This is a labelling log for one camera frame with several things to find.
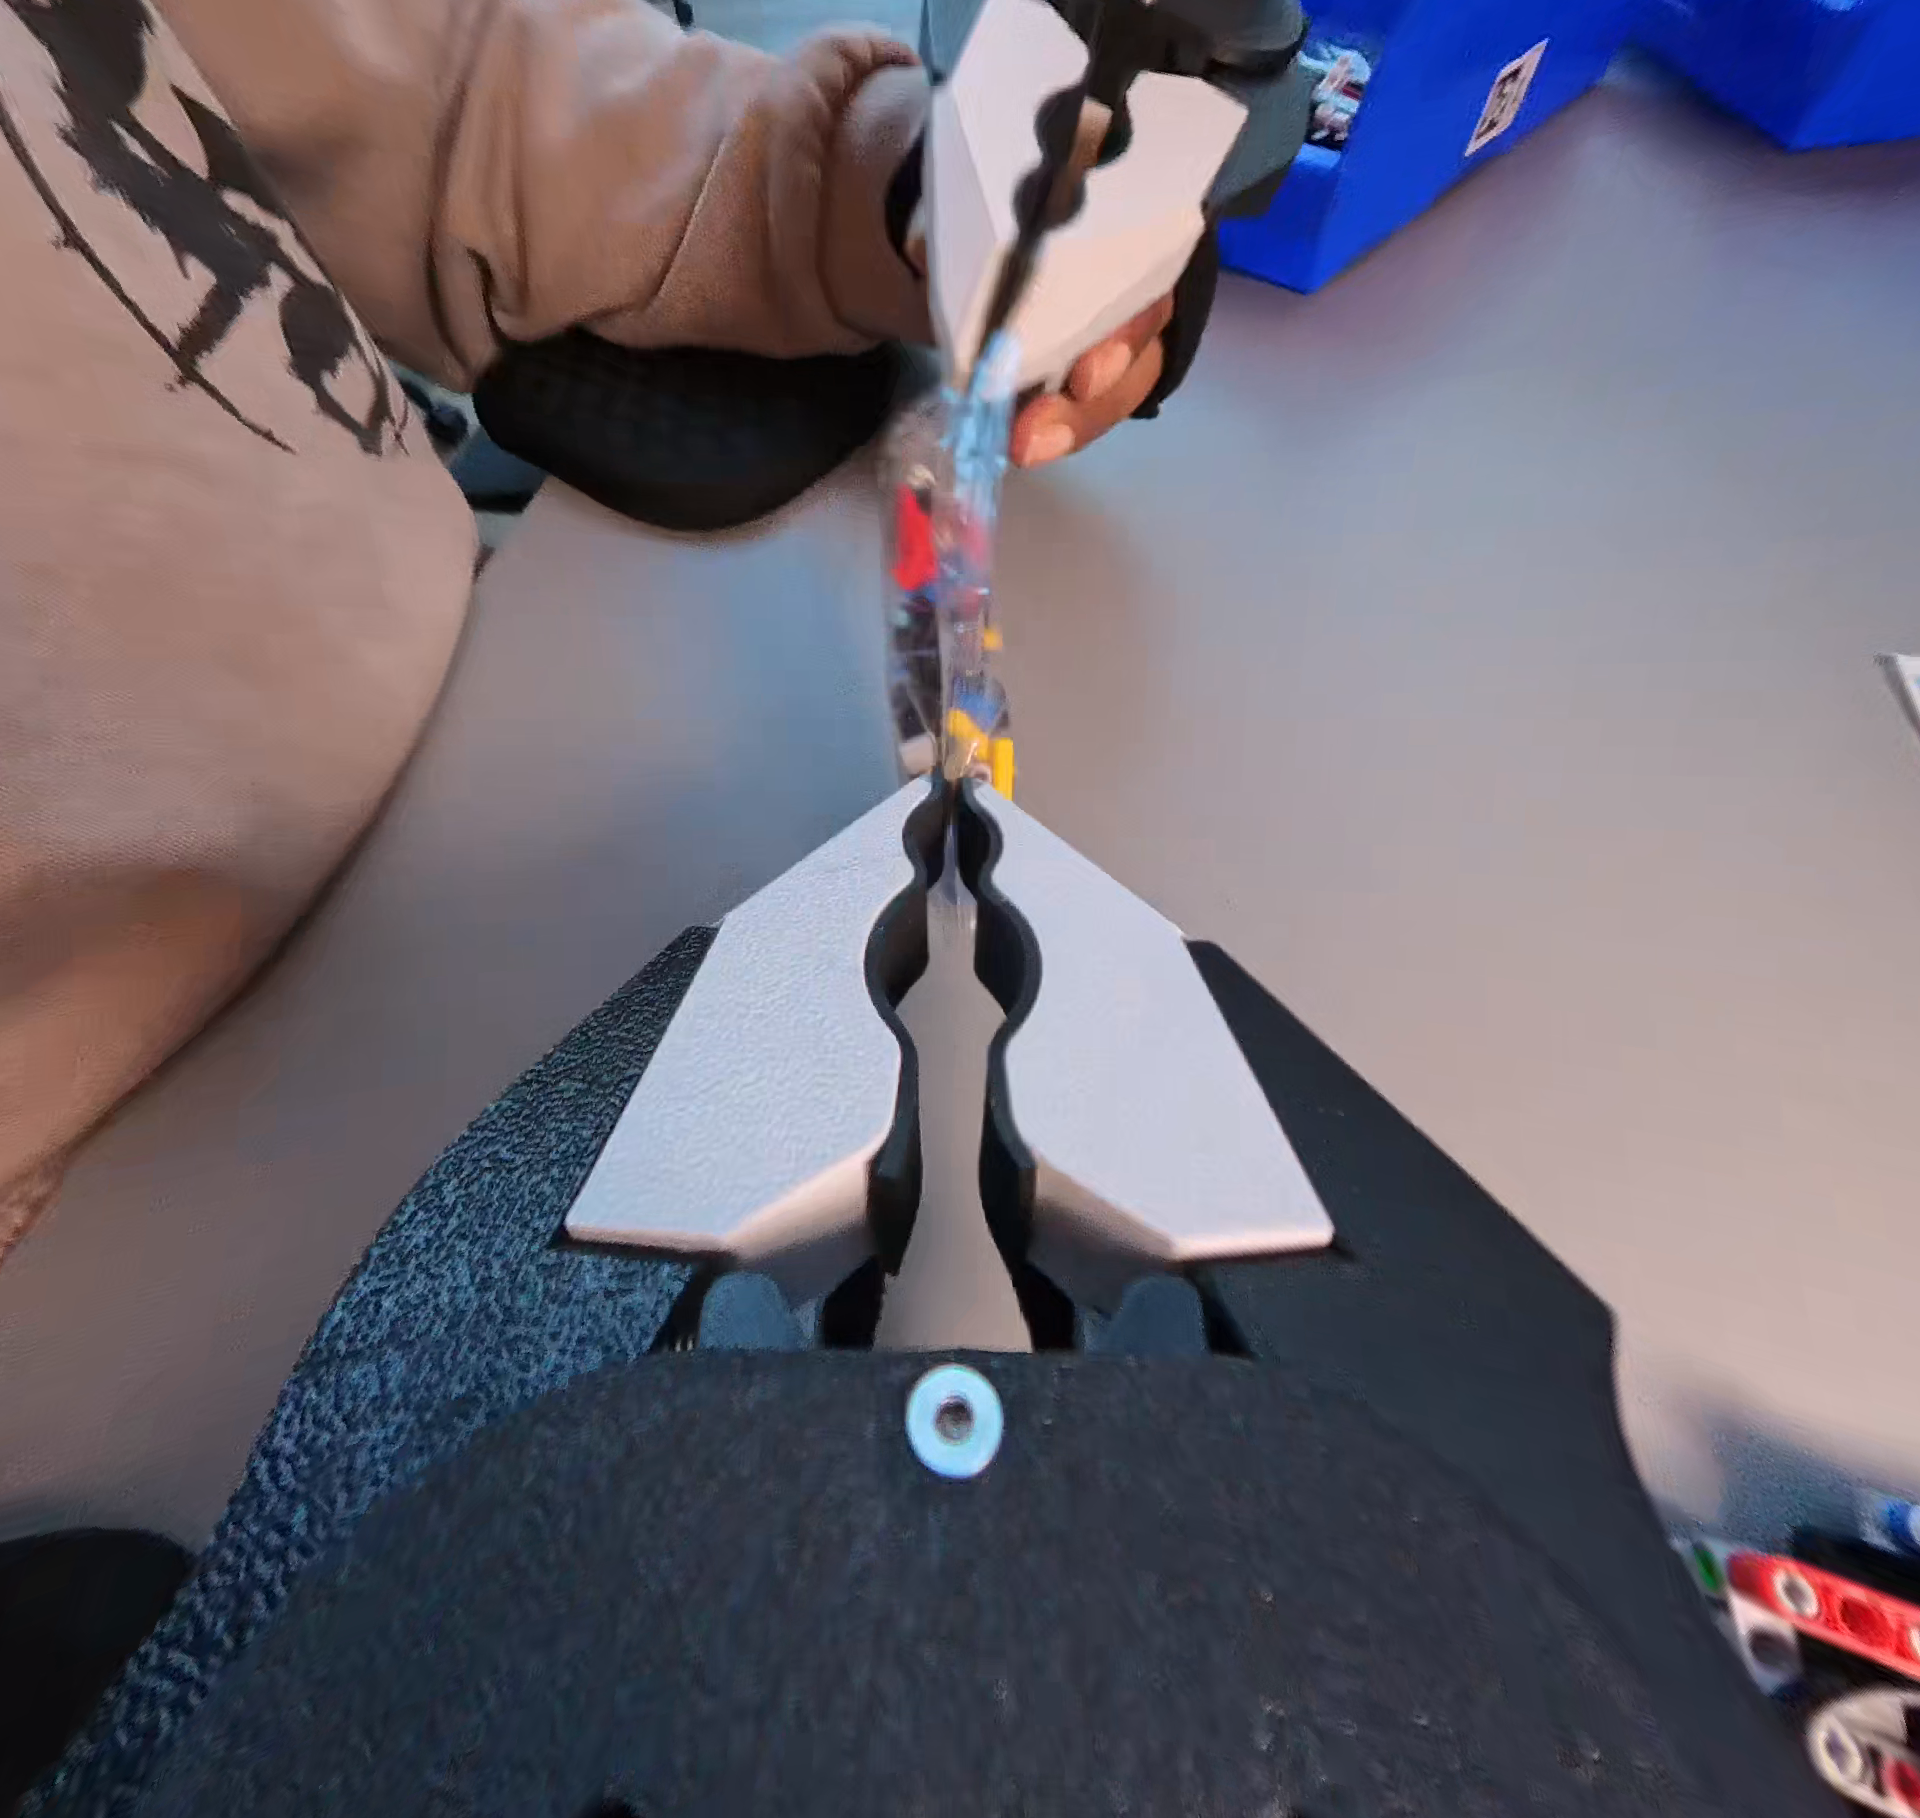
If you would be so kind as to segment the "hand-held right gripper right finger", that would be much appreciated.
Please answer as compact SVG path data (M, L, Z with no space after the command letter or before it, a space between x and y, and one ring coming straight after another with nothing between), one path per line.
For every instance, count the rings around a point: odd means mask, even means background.
M1187 934L999 793L960 795L986 1054L980 1197L1026 1320L1144 1279L1333 1250Z

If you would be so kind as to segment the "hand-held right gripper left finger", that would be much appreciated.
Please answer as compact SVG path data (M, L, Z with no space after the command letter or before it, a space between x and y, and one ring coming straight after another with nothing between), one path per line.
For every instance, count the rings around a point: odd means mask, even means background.
M948 797L919 778L732 909L563 1211L563 1246L765 1279L874 1347L921 1204L919 1062Z

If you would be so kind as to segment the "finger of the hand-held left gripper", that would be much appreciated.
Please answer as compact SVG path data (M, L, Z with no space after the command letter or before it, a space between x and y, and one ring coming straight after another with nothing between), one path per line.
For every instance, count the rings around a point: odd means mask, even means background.
M936 89L924 143L927 278L939 345L979 353L1043 165L1043 117L1071 103L1088 49L1046 0L985 0Z
M1126 144L1073 174L1059 152L1083 100L1071 70L986 74L986 371L1008 394L1059 386L1170 294L1247 119L1199 77L1146 74L1125 92Z

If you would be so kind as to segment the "blue bin with white tag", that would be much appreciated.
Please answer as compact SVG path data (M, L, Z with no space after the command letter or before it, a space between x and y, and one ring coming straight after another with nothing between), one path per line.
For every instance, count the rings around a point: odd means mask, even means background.
M1303 0L1310 38L1376 49L1344 152L1304 147L1224 269L1312 294L1589 90L1641 0Z

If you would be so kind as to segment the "small bag of lego pins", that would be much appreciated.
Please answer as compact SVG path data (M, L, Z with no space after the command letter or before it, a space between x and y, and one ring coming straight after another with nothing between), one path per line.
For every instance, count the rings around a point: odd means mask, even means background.
M943 806L948 898L962 892L962 801L1014 793L994 563L1019 379L1021 345L994 334L970 373L909 405L881 446L889 706L900 775L925 779Z

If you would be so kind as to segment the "lego car chassis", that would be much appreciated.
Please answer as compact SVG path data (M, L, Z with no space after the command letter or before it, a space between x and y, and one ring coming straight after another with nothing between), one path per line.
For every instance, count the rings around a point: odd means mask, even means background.
M1672 1532L1748 1681L1859 1814L1918 1812L1918 1505L1863 1489L1850 1532L1784 1548Z

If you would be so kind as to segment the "person's left hand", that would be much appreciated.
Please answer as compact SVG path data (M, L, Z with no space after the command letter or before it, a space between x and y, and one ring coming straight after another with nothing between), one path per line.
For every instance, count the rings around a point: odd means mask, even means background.
M1175 299L1164 296L1081 356L1057 389L1029 396L1011 420L1010 461L1052 465L1134 420L1163 379L1172 314Z

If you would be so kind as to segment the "large blue plastic bin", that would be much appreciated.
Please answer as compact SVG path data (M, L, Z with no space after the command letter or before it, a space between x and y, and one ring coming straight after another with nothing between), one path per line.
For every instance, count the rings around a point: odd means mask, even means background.
M1647 0L1636 41L1784 152L1918 134L1918 0Z

